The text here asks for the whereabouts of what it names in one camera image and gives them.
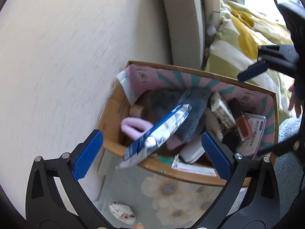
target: sofa armrest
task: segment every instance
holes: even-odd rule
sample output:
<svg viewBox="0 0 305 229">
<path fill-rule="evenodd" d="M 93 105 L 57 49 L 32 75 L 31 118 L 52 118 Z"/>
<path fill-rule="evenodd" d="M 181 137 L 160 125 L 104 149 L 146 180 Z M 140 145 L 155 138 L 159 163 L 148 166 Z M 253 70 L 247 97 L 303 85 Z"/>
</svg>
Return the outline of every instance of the sofa armrest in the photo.
<svg viewBox="0 0 305 229">
<path fill-rule="evenodd" d="M 164 0 L 173 64 L 201 69 L 205 42 L 201 0 Z"/>
<path fill-rule="evenodd" d="M 203 0 L 205 13 L 205 46 L 209 47 L 220 25 L 221 0 Z"/>
</svg>

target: daisy pattern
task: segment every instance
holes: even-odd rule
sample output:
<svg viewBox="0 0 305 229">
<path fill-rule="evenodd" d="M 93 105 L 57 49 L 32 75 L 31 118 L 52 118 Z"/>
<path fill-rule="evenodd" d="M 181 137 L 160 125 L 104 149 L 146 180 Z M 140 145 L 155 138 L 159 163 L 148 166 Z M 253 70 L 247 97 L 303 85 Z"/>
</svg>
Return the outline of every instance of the daisy pattern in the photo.
<svg viewBox="0 0 305 229">
<path fill-rule="evenodd" d="M 157 212 L 157 217 L 162 225 L 185 225 L 190 222 L 190 210 L 188 208 L 177 209 L 173 207 Z"/>
<path fill-rule="evenodd" d="M 157 174 L 146 177 L 141 184 L 142 193 L 153 198 L 152 207 L 157 211 L 165 208 L 177 210 L 189 208 L 193 201 L 192 193 L 198 188 L 200 188 L 198 184 L 184 183 Z"/>
<path fill-rule="evenodd" d="M 193 192 L 189 220 L 196 222 L 215 201 L 221 190 L 222 187 L 201 186 Z"/>
</svg>

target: black bottle cap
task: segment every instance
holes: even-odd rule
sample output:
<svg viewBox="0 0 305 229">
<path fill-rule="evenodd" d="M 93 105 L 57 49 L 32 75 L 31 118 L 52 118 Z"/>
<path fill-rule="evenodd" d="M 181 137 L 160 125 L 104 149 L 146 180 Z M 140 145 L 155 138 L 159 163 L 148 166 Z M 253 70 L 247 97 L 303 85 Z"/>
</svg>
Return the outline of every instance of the black bottle cap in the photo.
<svg viewBox="0 0 305 229">
<path fill-rule="evenodd" d="M 240 107 L 240 103 L 236 98 L 233 98 L 232 100 L 230 100 L 228 102 L 228 105 L 229 105 L 229 108 L 230 108 L 235 120 L 244 116 L 244 114 L 242 112 L 242 108 Z"/>
<path fill-rule="evenodd" d="M 240 146 L 242 140 L 238 133 L 234 131 L 230 131 L 225 134 L 224 138 L 222 139 L 222 143 L 227 145 L 227 147 L 234 153 L 236 148 Z"/>
</svg>

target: white wall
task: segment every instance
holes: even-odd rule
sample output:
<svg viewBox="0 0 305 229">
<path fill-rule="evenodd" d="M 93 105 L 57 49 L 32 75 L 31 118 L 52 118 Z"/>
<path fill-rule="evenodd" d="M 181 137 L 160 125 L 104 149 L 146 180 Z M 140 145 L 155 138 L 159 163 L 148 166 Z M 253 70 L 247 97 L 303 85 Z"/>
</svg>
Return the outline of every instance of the white wall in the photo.
<svg viewBox="0 0 305 229">
<path fill-rule="evenodd" d="M 37 155 L 59 157 L 97 126 L 128 60 L 170 63 L 162 0 L 8 0 L 0 12 L 0 184 L 25 215 Z M 101 190 L 99 162 L 81 184 Z"/>
</svg>

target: finger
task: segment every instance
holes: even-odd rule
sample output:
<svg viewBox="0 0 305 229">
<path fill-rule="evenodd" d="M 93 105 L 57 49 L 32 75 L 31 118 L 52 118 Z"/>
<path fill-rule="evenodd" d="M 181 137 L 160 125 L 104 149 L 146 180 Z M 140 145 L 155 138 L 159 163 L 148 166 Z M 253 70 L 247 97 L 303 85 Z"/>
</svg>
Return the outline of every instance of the finger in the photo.
<svg viewBox="0 0 305 229">
<path fill-rule="evenodd" d="M 294 92 L 294 84 L 293 85 L 291 85 L 290 87 L 289 87 L 289 89 L 288 89 L 290 92 Z"/>
<path fill-rule="evenodd" d="M 294 110 L 295 110 L 297 118 L 300 117 L 300 114 L 302 113 L 301 105 L 300 104 L 295 104 L 294 105 Z"/>
<path fill-rule="evenodd" d="M 288 111 L 292 110 L 293 106 L 294 106 L 294 97 L 292 95 L 289 101 Z"/>
<path fill-rule="evenodd" d="M 141 223 L 138 223 L 138 224 L 135 226 L 135 229 L 145 229 L 145 226 L 143 226 Z"/>
</svg>

